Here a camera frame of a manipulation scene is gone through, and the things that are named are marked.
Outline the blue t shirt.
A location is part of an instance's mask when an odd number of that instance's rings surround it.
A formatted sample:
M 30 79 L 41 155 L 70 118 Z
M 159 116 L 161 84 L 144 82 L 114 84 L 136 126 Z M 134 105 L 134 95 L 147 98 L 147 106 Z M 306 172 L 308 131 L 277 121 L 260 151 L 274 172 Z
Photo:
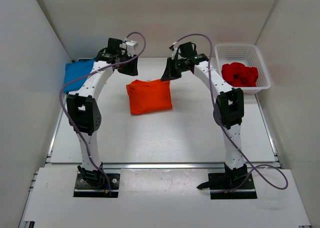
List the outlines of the blue t shirt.
M 88 75 L 93 68 L 94 62 L 95 62 L 94 59 L 84 59 L 84 60 L 74 61 L 73 63 L 67 63 L 65 65 L 64 84 L 67 84 L 82 76 Z M 63 91 L 65 93 L 77 91 L 82 87 L 85 81 L 86 81 L 86 78 L 78 80 L 72 84 L 69 84 L 63 89 Z

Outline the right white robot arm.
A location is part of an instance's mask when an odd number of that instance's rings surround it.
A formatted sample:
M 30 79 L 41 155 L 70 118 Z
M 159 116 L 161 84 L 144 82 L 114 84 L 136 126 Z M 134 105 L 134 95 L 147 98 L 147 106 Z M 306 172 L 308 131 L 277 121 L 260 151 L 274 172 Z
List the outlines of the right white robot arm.
M 212 67 L 209 58 L 198 54 L 192 42 L 170 48 L 172 56 L 167 58 L 161 80 L 171 81 L 182 77 L 182 72 L 190 71 L 210 90 L 213 101 L 213 117 L 222 129 L 225 146 L 225 177 L 235 182 L 247 175 L 246 161 L 241 153 L 241 124 L 244 117 L 244 93 L 234 88 Z

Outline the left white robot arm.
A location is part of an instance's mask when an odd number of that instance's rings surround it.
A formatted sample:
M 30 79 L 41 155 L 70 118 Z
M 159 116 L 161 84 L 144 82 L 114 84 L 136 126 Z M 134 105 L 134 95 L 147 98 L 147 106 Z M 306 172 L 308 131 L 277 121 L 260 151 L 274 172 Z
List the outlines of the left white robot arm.
M 80 89 L 67 96 L 67 112 L 76 125 L 74 131 L 80 143 L 82 164 L 78 170 L 82 175 L 93 177 L 100 174 L 102 161 L 98 151 L 97 131 L 102 116 L 97 99 L 114 70 L 130 76 L 138 74 L 135 54 L 137 46 L 137 41 L 110 38 L 107 47 L 101 49 L 93 59 L 91 76 L 85 79 Z

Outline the red t shirt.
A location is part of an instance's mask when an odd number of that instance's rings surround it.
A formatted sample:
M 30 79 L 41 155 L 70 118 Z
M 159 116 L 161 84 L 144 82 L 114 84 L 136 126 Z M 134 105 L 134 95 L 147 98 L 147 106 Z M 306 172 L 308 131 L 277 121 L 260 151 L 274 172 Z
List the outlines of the red t shirt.
M 233 87 L 256 87 L 259 77 L 256 67 L 248 67 L 239 62 L 224 64 L 221 74 L 222 78 Z

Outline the orange t shirt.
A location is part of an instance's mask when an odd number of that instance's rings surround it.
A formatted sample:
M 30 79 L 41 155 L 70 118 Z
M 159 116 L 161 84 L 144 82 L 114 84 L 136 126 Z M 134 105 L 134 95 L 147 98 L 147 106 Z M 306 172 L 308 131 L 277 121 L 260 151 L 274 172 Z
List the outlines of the orange t shirt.
M 170 81 L 134 80 L 126 85 L 131 115 L 143 115 L 171 110 Z

